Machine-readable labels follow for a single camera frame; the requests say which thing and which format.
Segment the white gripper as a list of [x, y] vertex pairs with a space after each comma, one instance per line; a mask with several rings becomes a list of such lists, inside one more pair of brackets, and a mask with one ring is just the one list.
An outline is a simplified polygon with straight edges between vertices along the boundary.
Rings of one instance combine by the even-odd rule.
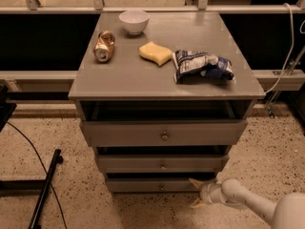
[[221, 202], [221, 185], [213, 182], [203, 182], [201, 180], [190, 178], [189, 182], [200, 190], [200, 198], [197, 198], [191, 205], [191, 208], [199, 208], [205, 204], [214, 204]]

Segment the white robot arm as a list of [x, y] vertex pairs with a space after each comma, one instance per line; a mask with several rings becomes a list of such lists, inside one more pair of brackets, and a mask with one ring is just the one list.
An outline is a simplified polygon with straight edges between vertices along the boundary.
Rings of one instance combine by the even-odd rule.
[[237, 179], [228, 178], [221, 183], [190, 178], [199, 196], [192, 208], [222, 204], [235, 209], [248, 208], [263, 219], [271, 229], [305, 229], [305, 194], [290, 193], [273, 202], [244, 187]]

